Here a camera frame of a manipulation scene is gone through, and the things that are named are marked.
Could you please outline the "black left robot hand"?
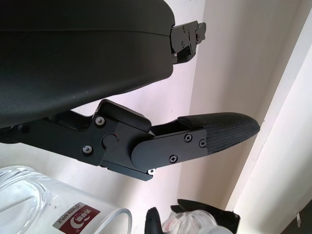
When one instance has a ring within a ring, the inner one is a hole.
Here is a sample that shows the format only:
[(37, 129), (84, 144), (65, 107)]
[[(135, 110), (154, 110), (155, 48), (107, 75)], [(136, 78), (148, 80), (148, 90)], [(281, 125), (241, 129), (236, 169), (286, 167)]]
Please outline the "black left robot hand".
[(195, 56), (206, 24), (176, 25), (162, 0), (3, 0), (0, 140), (147, 181), (155, 169), (256, 135), (240, 113), (153, 126), (109, 100), (171, 76)]

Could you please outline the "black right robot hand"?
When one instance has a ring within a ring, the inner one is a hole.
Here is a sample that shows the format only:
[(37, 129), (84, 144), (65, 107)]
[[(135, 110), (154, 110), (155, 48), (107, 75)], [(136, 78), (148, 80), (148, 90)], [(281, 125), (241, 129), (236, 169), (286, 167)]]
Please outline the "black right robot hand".
[(171, 206), (171, 214), (160, 220), (156, 207), (148, 210), (144, 232), (146, 234), (235, 234), (240, 216), (201, 202), (178, 199)]

